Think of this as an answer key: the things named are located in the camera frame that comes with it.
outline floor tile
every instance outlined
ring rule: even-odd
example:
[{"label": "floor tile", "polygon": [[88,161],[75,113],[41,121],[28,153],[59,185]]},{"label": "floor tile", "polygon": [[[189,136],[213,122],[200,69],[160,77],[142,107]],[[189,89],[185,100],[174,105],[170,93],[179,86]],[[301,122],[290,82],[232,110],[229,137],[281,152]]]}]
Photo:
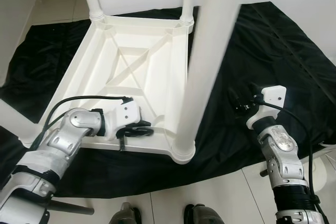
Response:
[{"label": "floor tile", "polygon": [[33,24],[72,19],[75,0],[41,0],[33,14]]},{"label": "floor tile", "polygon": [[336,151],[329,152],[327,154],[327,158],[334,167],[334,169],[336,169]]},{"label": "floor tile", "polygon": [[46,21],[46,22],[37,22],[34,23],[34,26],[39,26],[39,25],[48,25],[48,24],[57,24],[57,23],[69,23],[72,22],[72,19],[61,19],[61,20],[53,20],[53,21]]},{"label": "floor tile", "polygon": [[277,206],[274,202],[273,191],[269,177],[261,177],[260,172],[266,169],[266,162],[243,168],[243,173],[252,190],[254,199],[258,205],[265,223],[275,223]]},{"label": "floor tile", "polygon": [[88,19],[89,7],[86,0],[76,0],[73,19]]},{"label": "floor tile", "polygon": [[115,199],[54,198],[54,200],[84,207],[93,207],[95,213],[90,216],[50,211],[49,224],[108,224],[112,216],[120,210],[121,204],[126,201],[131,203],[133,207],[140,209],[142,223],[154,224],[150,194]]},{"label": "floor tile", "polygon": [[226,224],[263,223],[241,170],[151,195],[154,220],[158,224],[183,224],[187,204],[213,208]]},{"label": "floor tile", "polygon": [[[321,199],[321,207],[330,223],[335,223],[336,208],[336,173],[326,156],[320,157],[327,171],[327,182],[316,194]],[[243,168],[247,182],[265,223],[275,223],[277,212],[269,177],[260,177],[259,173],[266,168],[265,162]]]},{"label": "floor tile", "polygon": [[76,21],[80,21],[80,20],[86,20],[86,19],[90,19],[89,17],[87,18],[73,18],[72,22],[76,22]]},{"label": "floor tile", "polygon": [[327,157],[321,157],[327,170],[327,183],[316,194],[321,200],[321,208],[328,217],[329,223],[336,223],[336,173]]}]

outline black cable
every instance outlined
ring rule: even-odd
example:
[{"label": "black cable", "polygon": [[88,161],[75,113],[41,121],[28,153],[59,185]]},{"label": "black cable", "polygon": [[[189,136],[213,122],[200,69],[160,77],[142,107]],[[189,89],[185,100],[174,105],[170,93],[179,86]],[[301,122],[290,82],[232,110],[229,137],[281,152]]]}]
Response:
[{"label": "black cable", "polygon": [[77,97],[65,98],[65,99],[59,101],[58,103],[56,103],[55,106],[50,110],[50,112],[48,114],[48,117],[46,119],[46,122],[44,123],[44,126],[43,126],[43,129],[42,129],[41,133],[35,138],[31,147],[29,148],[30,151],[35,151],[39,147],[46,131],[64,115],[64,114],[62,114],[61,116],[56,118],[56,120],[54,120],[50,125],[48,125],[53,113],[57,110],[57,108],[65,102],[69,102],[69,101],[73,101],[73,100],[80,100],[80,99],[123,100],[123,102],[129,102],[129,101],[133,100],[130,97],[107,97],[107,96],[103,96],[103,95],[81,95],[81,96],[77,96]]},{"label": "black cable", "polygon": [[280,110],[280,111],[284,111],[285,113],[289,114],[291,117],[293,117],[301,126],[302,128],[304,129],[305,133],[306,133],[306,139],[307,139],[307,142],[309,144],[309,157],[308,157],[308,172],[309,172],[309,176],[308,176],[308,181],[309,181],[309,191],[310,191],[310,194],[313,196],[314,200],[315,200],[315,206],[318,210],[318,212],[322,215],[323,217],[323,220],[324,220],[324,223],[325,224],[329,224],[329,221],[326,217],[326,215],[324,214],[322,208],[320,207],[319,205],[319,202],[316,202],[316,198],[317,196],[315,195],[315,192],[314,192],[314,186],[313,186],[313,148],[312,148],[312,143],[310,142],[311,140],[311,137],[310,137],[310,134],[309,134],[309,131],[307,129],[307,127],[305,126],[305,124],[296,116],[294,115],[292,112],[290,112],[289,110],[286,110],[282,107],[279,107],[279,106],[276,106],[276,105],[273,105],[273,104],[270,104],[270,103],[267,103],[265,102],[264,100],[260,100],[260,99],[255,99],[254,102],[260,104],[260,105],[265,105],[267,107],[271,107],[271,108],[274,108],[274,109],[277,109],[277,110]]}]

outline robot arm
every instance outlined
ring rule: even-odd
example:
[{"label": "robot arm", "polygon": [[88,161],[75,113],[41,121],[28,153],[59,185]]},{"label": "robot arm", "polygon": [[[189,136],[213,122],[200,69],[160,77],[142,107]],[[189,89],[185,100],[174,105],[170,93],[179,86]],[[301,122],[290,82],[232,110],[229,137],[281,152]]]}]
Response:
[{"label": "robot arm", "polygon": [[17,163],[0,191],[0,223],[47,223],[49,212],[41,203],[50,200],[56,192],[58,182],[79,151],[82,138],[98,135],[111,140],[120,129],[140,121],[140,109],[135,101],[121,104],[106,115],[82,108],[69,110],[60,127]]},{"label": "robot arm", "polygon": [[[286,88],[263,88],[254,95],[255,101],[283,107]],[[260,105],[257,113],[247,120],[247,127],[258,134],[261,151],[266,158],[267,171],[278,212],[277,224],[327,224],[315,203],[304,178],[303,165],[298,158],[298,145],[275,119],[279,110]]]}]

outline black cloth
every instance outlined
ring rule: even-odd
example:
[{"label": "black cloth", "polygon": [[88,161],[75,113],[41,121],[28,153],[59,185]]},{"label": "black cloth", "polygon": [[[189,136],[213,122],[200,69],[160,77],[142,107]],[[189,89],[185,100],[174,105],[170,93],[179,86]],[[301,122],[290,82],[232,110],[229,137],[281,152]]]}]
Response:
[{"label": "black cloth", "polygon": [[[179,18],[180,14],[178,8],[125,16]],[[89,25],[85,20],[33,26],[10,63],[1,98],[38,122]],[[112,198],[141,194],[224,175],[263,161],[256,134],[237,123],[227,96],[228,87],[247,95],[246,85],[251,81],[287,88],[285,108],[308,127],[314,150],[323,141],[335,141],[336,67],[272,3],[248,4],[241,6],[191,162],[178,165],[165,155],[82,148],[56,196]],[[282,112],[277,121],[297,141],[300,157],[306,156],[308,144],[300,125]],[[0,132],[0,172],[4,179],[25,149],[15,136],[4,129]]]}]

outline black metal rod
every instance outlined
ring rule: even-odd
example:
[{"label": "black metal rod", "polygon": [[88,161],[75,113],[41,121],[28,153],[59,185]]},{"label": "black metal rod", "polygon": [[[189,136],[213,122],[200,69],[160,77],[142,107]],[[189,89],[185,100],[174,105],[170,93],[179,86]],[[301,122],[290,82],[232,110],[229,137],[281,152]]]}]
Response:
[{"label": "black metal rod", "polygon": [[48,210],[61,211],[61,212],[72,212],[75,214],[82,215],[93,215],[94,209],[89,207],[77,206],[69,203],[59,202],[51,200],[47,205]]},{"label": "black metal rod", "polygon": [[267,170],[263,170],[262,172],[260,172],[261,177],[266,177],[268,175],[268,171]]}]

